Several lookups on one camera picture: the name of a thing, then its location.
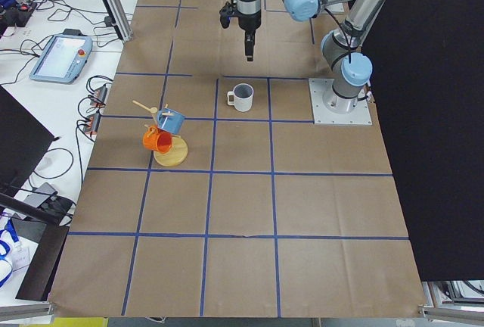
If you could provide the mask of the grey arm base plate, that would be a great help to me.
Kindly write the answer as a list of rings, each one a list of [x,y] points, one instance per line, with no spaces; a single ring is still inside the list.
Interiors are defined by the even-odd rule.
[[[333,89],[333,79],[310,78],[313,122],[329,126],[371,126],[372,119],[365,91],[356,98],[339,97]]]

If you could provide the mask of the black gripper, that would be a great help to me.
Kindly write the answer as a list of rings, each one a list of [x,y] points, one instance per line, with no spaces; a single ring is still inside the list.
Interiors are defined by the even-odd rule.
[[[253,61],[254,46],[255,46],[255,32],[261,26],[262,13],[257,11],[254,14],[238,15],[238,25],[245,32],[244,33],[244,53],[247,61]]]

